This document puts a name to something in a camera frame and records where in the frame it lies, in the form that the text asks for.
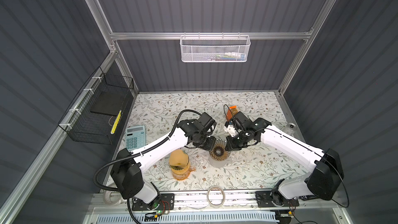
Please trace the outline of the grey glass dripper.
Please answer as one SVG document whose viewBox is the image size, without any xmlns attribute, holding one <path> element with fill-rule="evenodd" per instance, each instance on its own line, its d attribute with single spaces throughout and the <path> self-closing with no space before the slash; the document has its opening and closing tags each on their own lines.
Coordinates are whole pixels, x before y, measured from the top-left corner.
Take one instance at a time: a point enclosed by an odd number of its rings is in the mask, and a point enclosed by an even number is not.
<svg viewBox="0 0 398 224">
<path fill-rule="evenodd" d="M 227 141 L 216 139 L 211 150 L 210 157 L 215 161 L 225 161 L 229 158 L 231 152 L 227 151 Z"/>
</svg>

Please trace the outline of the orange glass carafe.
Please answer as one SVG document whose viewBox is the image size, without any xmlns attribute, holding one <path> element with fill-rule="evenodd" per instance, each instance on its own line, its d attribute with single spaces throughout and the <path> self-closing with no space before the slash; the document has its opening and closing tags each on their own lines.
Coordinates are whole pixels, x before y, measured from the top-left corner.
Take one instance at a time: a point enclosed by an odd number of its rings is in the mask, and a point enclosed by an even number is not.
<svg viewBox="0 0 398 224">
<path fill-rule="evenodd" d="M 189 167 L 186 171 L 184 170 L 172 170 L 173 177 L 180 181 L 187 179 L 192 172 L 196 171 L 196 168 Z"/>
</svg>

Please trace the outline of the green glass dripper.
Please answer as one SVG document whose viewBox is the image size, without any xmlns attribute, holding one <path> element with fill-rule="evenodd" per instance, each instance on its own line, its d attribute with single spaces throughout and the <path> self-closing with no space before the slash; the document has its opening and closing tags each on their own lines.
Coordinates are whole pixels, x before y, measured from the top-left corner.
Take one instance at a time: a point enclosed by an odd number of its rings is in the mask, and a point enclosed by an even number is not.
<svg viewBox="0 0 398 224">
<path fill-rule="evenodd" d="M 182 174 L 185 174 L 185 173 L 187 173 L 189 171 L 190 164 L 180 165 L 180 166 L 172 166 L 172 165 L 170 165 L 170 168 L 171 168 L 171 171 L 174 174 L 182 175 Z"/>
</svg>

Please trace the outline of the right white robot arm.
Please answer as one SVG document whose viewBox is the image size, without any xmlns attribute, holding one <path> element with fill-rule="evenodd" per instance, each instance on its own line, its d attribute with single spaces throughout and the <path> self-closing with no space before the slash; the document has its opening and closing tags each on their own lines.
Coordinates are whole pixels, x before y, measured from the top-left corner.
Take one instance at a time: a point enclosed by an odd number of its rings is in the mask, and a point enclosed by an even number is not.
<svg viewBox="0 0 398 224">
<path fill-rule="evenodd" d="M 252 121 L 238 112 L 225 123 L 224 130 L 228 132 L 227 151 L 247 148 L 249 142 L 255 141 L 276 148 L 307 170 L 305 175 L 280 179 L 276 183 L 270 196 L 277 206 L 303 196 L 330 201 L 343 183 L 344 172 L 336 151 L 324 151 L 308 145 L 263 118 Z"/>
</svg>

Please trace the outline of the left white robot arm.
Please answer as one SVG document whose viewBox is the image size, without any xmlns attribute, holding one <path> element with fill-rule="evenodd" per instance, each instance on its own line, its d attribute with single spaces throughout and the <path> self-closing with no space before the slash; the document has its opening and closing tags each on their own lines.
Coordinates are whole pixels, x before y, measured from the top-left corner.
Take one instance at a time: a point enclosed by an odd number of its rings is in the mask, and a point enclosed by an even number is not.
<svg viewBox="0 0 398 224">
<path fill-rule="evenodd" d="M 161 194 L 153 183 L 143 179 L 143 173 L 168 154 L 188 144 L 210 150 L 216 140 L 212 136 L 215 126 L 216 121 L 207 113 L 183 110 L 168 134 L 142 148 L 119 151 L 115 160 L 94 173 L 93 182 L 102 190 L 119 192 L 124 200 L 139 199 L 154 209 L 161 201 Z M 98 180 L 99 174 L 108 167 L 112 168 L 110 175 L 115 187 L 105 186 Z"/>
</svg>

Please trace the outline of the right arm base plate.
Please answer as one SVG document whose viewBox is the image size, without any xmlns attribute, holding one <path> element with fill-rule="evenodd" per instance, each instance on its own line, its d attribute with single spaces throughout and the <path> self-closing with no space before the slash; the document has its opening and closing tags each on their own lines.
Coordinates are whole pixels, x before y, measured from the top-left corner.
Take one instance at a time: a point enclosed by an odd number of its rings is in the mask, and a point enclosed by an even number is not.
<svg viewBox="0 0 398 224">
<path fill-rule="evenodd" d="M 281 194 L 272 193 L 271 190 L 260 190 L 255 192 L 258 207 L 298 207 L 297 198 L 286 199 Z"/>
</svg>

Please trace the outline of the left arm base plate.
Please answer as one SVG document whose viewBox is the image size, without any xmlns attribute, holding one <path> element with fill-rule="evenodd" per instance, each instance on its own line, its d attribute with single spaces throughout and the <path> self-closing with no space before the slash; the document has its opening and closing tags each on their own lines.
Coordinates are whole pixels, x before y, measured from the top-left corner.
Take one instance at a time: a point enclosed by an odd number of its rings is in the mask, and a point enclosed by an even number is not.
<svg viewBox="0 0 398 224">
<path fill-rule="evenodd" d="M 132 202 L 132 211 L 171 211 L 174 209 L 175 194 L 166 193 L 161 194 L 157 204 L 150 205 L 144 201 L 134 198 Z"/>
</svg>

